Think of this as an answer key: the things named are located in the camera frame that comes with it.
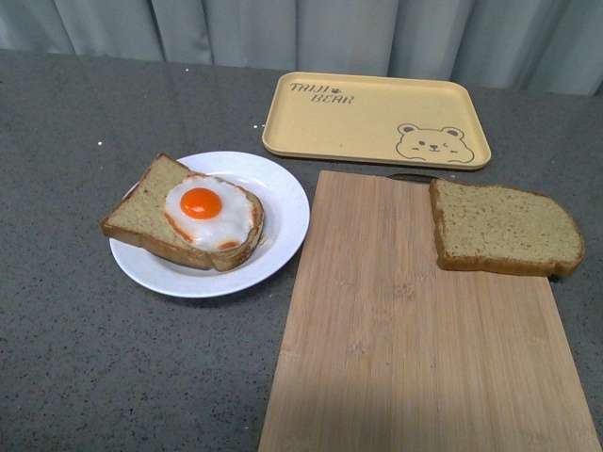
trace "gray countertop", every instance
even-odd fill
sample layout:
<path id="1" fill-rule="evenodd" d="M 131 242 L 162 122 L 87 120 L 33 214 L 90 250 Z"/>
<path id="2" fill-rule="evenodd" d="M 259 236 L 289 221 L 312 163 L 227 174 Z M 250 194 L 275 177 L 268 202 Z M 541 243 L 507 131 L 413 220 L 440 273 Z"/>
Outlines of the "gray countertop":
<path id="1" fill-rule="evenodd" d="M 321 170 L 404 170 L 267 152 L 282 74 L 0 51 L 0 449 L 257 447 L 299 253 L 242 292 L 177 299 L 130 280 L 99 222 L 162 152 L 262 155 L 310 201 Z M 600 439 L 603 99 L 468 89 L 491 162 L 426 172 L 539 191 L 574 216 L 586 257 L 551 286 Z"/>

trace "yellow tray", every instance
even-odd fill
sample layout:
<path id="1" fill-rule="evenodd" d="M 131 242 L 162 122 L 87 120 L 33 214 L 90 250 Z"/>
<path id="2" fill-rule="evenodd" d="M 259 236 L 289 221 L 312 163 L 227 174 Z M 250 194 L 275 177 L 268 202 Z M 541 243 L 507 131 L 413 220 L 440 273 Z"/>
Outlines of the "yellow tray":
<path id="1" fill-rule="evenodd" d="M 262 140 L 283 156 L 458 170 L 491 157 L 466 89 L 432 80 L 285 74 Z"/>

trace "bear face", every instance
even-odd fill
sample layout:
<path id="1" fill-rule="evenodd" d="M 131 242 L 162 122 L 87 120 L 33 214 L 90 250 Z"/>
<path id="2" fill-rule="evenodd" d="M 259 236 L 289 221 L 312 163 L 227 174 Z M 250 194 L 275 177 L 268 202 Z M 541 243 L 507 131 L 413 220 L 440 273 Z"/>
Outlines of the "bear face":
<path id="1" fill-rule="evenodd" d="M 464 133 L 455 127 L 421 129 L 413 124 L 398 127 L 401 134 L 396 151 L 409 160 L 436 163 L 469 163 L 475 158 L 464 144 Z"/>

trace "bread slice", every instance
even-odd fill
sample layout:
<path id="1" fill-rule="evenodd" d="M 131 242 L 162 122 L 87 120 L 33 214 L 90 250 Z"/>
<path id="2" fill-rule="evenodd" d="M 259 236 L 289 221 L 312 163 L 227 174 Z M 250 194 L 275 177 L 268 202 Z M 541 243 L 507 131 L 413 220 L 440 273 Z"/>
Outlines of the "bread slice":
<path id="1" fill-rule="evenodd" d="M 253 204 L 254 226 L 245 242 L 219 252 L 193 248 L 174 231 L 164 215 L 168 192 L 191 174 L 199 173 L 164 153 L 159 154 L 139 183 L 103 218 L 103 234 L 183 266 L 227 271 L 243 264 L 256 248 L 262 233 L 265 215 L 262 203 L 252 192 L 240 187 Z"/>
<path id="2" fill-rule="evenodd" d="M 443 269 L 570 276 L 584 257 L 576 223 L 544 195 L 434 179 L 430 196 Z"/>

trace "bread crust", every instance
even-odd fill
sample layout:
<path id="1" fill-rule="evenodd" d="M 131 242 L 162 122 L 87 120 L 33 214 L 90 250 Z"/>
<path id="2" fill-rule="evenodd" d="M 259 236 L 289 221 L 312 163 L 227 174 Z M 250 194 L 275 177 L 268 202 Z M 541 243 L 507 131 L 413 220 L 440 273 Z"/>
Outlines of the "bread crust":
<path id="1" fill-rule="evenodd" d="M 437 265 L 444 270 L 460 270 L 460 271 L 472 271 L 472 270 L 483 270 L 489 271 L 493 273 L 504 273 L 516 276 L 543 276 L 548 277 L 551 275 L 557 275 L 560 277 L 568 277 L 571 276 L 576 268 L 578 268 L 580 262 L 582 261 L 585 254 L 585 245 L 584 239 L 579 232 L 578 225 L 572 219 L 570 214 L 563 209 L 560 205 L 558 205 L 563 212 L 567 215 L 567 217 L 571 220 L 573 229 L 575 234 L 579 237 L 579 252 L 578 258 L 573 261 L 562 261 L 562 260 L 544 260 L 539 262 L 531 262 L 518 258 L 514 258 L 512 256 L 502 258 L 502 257 L 489 257 L 489 256 L 479 256 L 479 255 L 464 255 L 464 256 L 454 256 L 451 255 L 444 243 L 444 236 L 446 235 L 446 222 L 444 221 L 444 209 L 440 203 L 440 185 L 442 183 L 445 184 L 456 184 L 459 186 L 470 186 L 469 184 L 457 183 L 457 182 L 448 182 L 441 181 L 438 179 L 432 180 L 430 183 L 430 200 L 432 203 L 432 215 L 433 221 L 435 223 L 435 247 L 437 250 Z M 482 187 L 499 187 L 504 189 L 511 189 L 516 191 L 522 191 L 518 188 L 510 187 L 510 186 L 500 186 L 500 185 L 487 185 Z M 526 192 L 534 196 L 542 196 L 545 195 L 536 192 Z"/>
<path id="2" fill-rule="evenodd" d="M 133 198 L 139 196 L 139 190 L 142 181 L 149 176 L 150 172 L 154 168 L 154 165 L 157 163 L 161 163 L 161 160 L 163 159 L 169 159 L 171 165 L 178 165 L 181 167 L 182 170 L 186 170 L 190 174 L 201 174 L 203 176 L 206 176 L 206 174 L 197 171 L 192 171 L 180 162 L 172 160 L 164 153 L 159 154 L 155 158 L 153 164 L 144 172 L 139 183 L 132 190 L 130 190 L 129 193 L 127 193 L 127 195 L 106 217 L 102 219 L 101 230 L 103 231 L 103 234 L 107 237 L 114 238 L 128 245 L 143 248 L 151 254 L 159 256 L 163 259 L 167 259 L 171 262 L 174 262 L 175 264 L 182 266 L 190 266 L 203 270 L 214 268 L 217 271 L 228 271 L 242 265 L 251 257 L 253 251 L 258 245 L 264 227 L 265 211 L 262 202 L 257 198 L 257 196 L 255 196 L 251 191 L 241 186 L 237 187 L 244 191 L 247 199 L 253 205 L 254 226 L 249 231 L 247 239 L 236 248 L 217 252 L 198 250 L 196 248 L 191 247 L 182 239 L 178 242 L 170 243 L 166 240 L 162 240 L 157 236 L 154 236 L 152 231 L 142 232 L 134 229 L 128 229 L 123 226 L 119 226 L 112 223 L 112 219 L 116 215 L 116 213 L 119 212 L 120 209 L 126 206 L 129 202 L 131 202 Z M 233 186 L 235 185 L 220 177 L 211 177 L 215 177 L 216 179 L 219 179 L 227 184 Z M 171 228 L 167 220 L 165 220 L 165 227 Z"/>

